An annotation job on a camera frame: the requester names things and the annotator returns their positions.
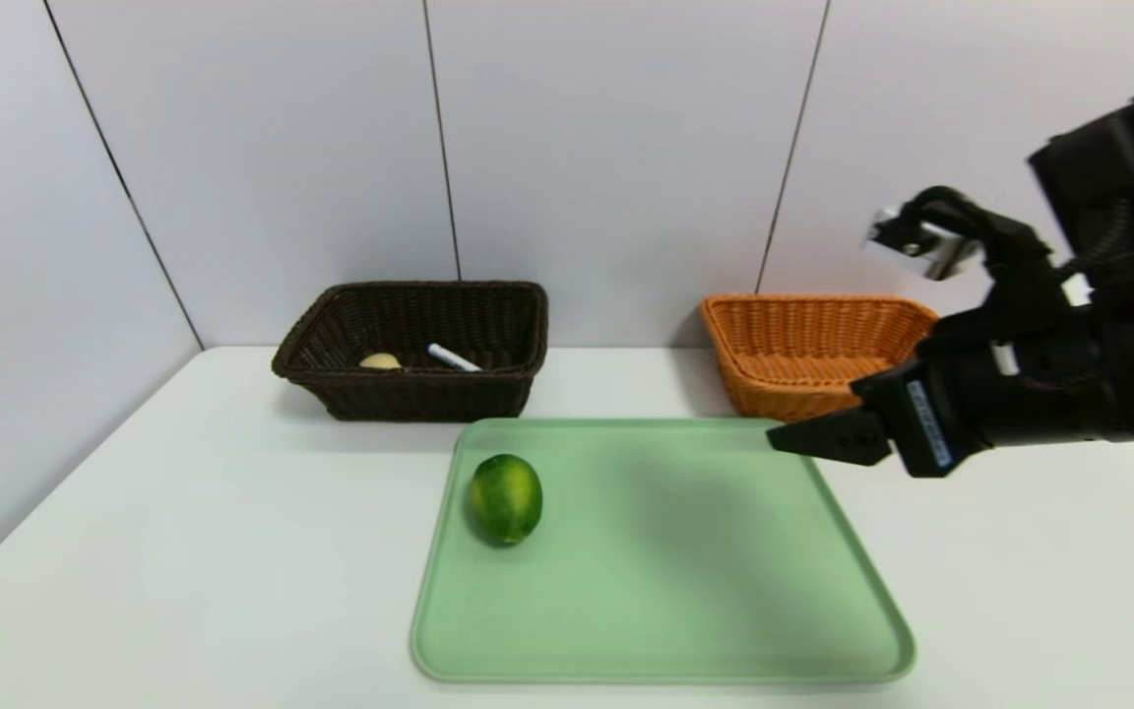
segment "green tray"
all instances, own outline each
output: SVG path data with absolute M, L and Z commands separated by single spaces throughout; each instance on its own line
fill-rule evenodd
M 414 615 L 454 683 L 885 682 L 913 634 L 820 473 L 756 419 L 489 419 L 463 432 Z M 481 541 L 490 455 L 532 463 L 541 524 Z

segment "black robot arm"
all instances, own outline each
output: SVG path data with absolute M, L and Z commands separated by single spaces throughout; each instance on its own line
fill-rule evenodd
M 1055 268 L 1027 225 L 923 191 L 870 238 L 939 254 L 936 279 L 980 245 L 989 296 L 940 319 L 914 358 L 852 382 L 862 407 L 776 428 L 773 448 L 873 464 L 891 439 L 912 475 L 942 476 L 998 445 L 1134 440 L 1134 102 L 1052 138 L 1031 166 L 1075 258 Z M 1089 305 L 1063 292 L 1076 272 Z

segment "green lime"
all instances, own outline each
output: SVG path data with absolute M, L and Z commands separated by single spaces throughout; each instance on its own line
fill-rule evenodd
M 541 480 L 518 455 L 494 455 L 475 469 L 466 504 L 492 541 L 519 543 L 541 521 Z

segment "white marker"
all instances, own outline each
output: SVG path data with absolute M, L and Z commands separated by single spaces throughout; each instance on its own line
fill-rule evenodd
M 432 355 L 432 357 L 435 357 L 441 362 L 449 364 L 450 368 L 454 368 L 456 370 L 463 370 L 464 372 L 481 371 L 481 369 L 475 366 L 475 363 L 460 358 L 457 354 L 454 354 L 449 349 L 445 349 L 443 347 L 437 345 L 435 341 L 432 341 L 431 345 L 428 345 L 428 355 Z

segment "basket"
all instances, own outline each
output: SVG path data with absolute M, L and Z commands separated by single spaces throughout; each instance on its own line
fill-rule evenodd
M 716 295 L 702 314 L 734 408 L 780 422 L 856 407 L 847 383 L 907 360 L 939 319 L 882 295 Z
M 282 340 L 273 373 L 344 422 L 475 422 L 518 416 L 545 360 L 549 299 L 534 282 L 388 281 L 330 287 Z M 482 369 L 428 354 L 435 341 Z M 361 360 L 396 355 L 400 370 Z

